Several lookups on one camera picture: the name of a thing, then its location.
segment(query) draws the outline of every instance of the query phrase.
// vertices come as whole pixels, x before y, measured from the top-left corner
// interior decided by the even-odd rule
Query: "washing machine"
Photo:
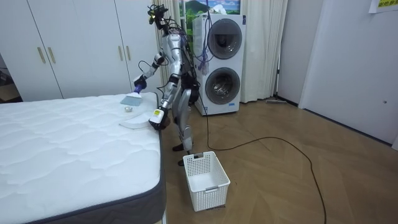
[[[202,55],[207,44],[208,68],[203,69],[202,57],[194,57],[200,83],[200,100],[195,106],[202,115],[231,113],[239,110],[243,68],[246,16],[207,14],[193,20],[193,52]]]

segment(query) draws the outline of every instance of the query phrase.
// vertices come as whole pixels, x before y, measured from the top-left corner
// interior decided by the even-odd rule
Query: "picture on wall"
[[[185,19],[186,19],[186,31],[190,36],[190,44],[192,44],[192,20],[196,18],[197,14],[202,14],[210,10],[212,13],[221,14],[237,14],[241,13],[241,0],[231,1],[216,1],[209,0],[208,6],[205,0],[181,0],[180,2],[180,16],[183,16],[182,4],[185,4]]]

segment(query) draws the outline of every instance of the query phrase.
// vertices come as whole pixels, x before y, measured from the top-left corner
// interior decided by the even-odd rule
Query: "robot leg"
[[[172,117],[173,117],[173,122],[175,124],[175,128],[177,130],[177,133],[179,135],[180,133],[180,129],[178,128],[178,105],[180,104],[180,100],[181,100],[181,95],[182,95],[182,91],[181,91],[181,86],[179,86],[178,90],[177,90],[177,94],[175,95],[173,104],[172,104]],[[173,147],[173,151],[177,152],[177,151],[182,151],[184,150],[184,146],[183,144],[179,144],[178,146],[174,146]]]
[[[189,115],[191,113],[191,106],[189,100],[191,97],[191,89],[185,89],[181,95],[180,103],[178,104],[178,116],[177,125],[180,133],[180,139],[183,144],[183,148],[188,153],[192,150],[193,138],[192,129],[188,125]]]
[[[176,96],[173,102],[172,113],[174,123],[177,125],[178,134],[180,136],[181,144],[173,147],[173,151],[185,150],[188,153],[192,150],[192,129],[188,125],[188,119],[191,112],[189,106],[189,99],[191,97],[191,89],[186,89],[183,93]]]

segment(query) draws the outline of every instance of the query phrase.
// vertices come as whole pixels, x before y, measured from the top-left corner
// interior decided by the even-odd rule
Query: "white wardrobe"
[[[24,101],[129,93],[157,53],[151,0],[1,0],[0,52]],[[159,74],[146,91],[161,86]]]

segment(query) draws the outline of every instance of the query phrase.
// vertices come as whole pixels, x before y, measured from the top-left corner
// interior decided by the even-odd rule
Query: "white cloth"
[[[149,119],[152,117],[153,111],[147,111],[145,113],[139,114],[127,121],[122,121],[119,124],[125,128],[129,129],[141,129],[149,128]]]
[[[274,93],[275,74],[288,0],[242,0],[247,15],[241,101],[268,98]]]

